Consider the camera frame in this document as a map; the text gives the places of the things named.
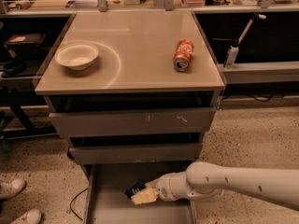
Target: bottle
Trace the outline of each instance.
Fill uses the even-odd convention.
[[[235,63],[235,58],[239,52],[239,43],[238,40],[234,40],[233,44],[227,50],[226,58],[224,61],[224,67],[231,68],[232,64]]]

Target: aluminum can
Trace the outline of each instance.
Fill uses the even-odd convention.
[[[192,62],[193,43],[191,40],[180,40],[177,44],[173,64],[178,71],[185,71]]]

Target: sponge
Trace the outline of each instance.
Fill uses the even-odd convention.
[[[145,188],[131,197],[132,203],[135,205],[142,203],[154,203],[157,201],[159,193],[154,188]]]

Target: drawer front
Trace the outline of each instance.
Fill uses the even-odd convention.
[[[214,108],[51,113],[62,138],[208,131]]]
[[[74,161],[80,165],[102,163],[140,163],[157,161],[194,161],[202,145],[159,144],[119,147],[71,147]]]

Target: drawer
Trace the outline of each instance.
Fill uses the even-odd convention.
[[[94,165],[84,224],[195,224],[194,204],[186,200],[134,205],[124,192],[138,179],[151,181],[185,170],[186,162]]]
[[[209,130],[215,109],[181,108],[51,113],[62,138],[150,133],[198,133]]]
[[[151,144],[135,146],[71,147],[76,164],[141,163],[156,161],[194,161],[201,143]]]

